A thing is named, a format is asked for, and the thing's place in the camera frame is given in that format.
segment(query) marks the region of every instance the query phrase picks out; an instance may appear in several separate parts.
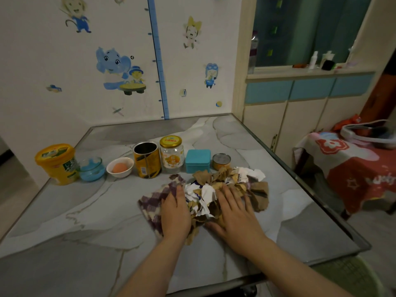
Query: window sill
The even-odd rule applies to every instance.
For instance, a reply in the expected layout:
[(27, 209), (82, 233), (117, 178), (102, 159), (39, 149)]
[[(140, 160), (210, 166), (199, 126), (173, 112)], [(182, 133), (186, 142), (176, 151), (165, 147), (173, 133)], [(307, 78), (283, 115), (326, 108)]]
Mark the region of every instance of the window sill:
[(333, 75), (349, 75), (349, 74), (362, 74), (362, 73), (374, 73), (375, 68), (355, 66), (351, 68), (334, 69), (331, 71), (324, 71), (316, 68), (314, 70), (299, 69), (291, 67), (280, 67), (280, 68), (259, 68), (255, 69), (254, 74), (248, 74), (246, 82), (257, 82), (255, 80), (265, 80), (274, 78), (313, 78), (313, 77), (328, 77)]

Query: window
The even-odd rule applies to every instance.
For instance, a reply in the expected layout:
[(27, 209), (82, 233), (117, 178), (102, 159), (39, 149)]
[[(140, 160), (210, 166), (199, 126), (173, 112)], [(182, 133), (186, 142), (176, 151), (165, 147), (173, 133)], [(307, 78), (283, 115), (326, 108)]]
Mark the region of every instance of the window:
[(331, 50), (346, 62), (371, 0), (257, 0), (256, 67), (308, 64)]

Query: yellow plastic tub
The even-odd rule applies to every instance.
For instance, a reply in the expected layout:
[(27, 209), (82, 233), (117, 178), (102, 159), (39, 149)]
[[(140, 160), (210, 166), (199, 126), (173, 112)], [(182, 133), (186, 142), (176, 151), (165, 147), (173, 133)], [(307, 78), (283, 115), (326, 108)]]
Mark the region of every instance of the yellow plastic tub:
[(58, 185), (66, 185), (78, 179), (75, 153), (69, 144), (56, 144), (38, 152), (34, 159)]

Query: gold jar lid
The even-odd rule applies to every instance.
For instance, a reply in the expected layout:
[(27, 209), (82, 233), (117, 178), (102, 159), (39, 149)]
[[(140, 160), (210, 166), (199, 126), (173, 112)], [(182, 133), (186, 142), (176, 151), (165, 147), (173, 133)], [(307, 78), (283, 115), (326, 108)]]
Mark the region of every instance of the gold jar lid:
[(181, 145), (181, 137), (177, 135), (167, 135), (160, 140), (161, 147), (175, 148)]

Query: forearm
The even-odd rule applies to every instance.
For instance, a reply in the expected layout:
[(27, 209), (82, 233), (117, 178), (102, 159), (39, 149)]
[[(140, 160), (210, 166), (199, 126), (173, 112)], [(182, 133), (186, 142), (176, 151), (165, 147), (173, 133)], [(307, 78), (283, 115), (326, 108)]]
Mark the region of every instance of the forearm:
[(183, 243), (184, 240), (180, 239), (163, 239), (139, 266), (117, 297), (165, 296)]
[(289, 297), (352, 297), (316, 271), (281, 250), (270, 239), (250, 255), (253, 262), (283, 293)]

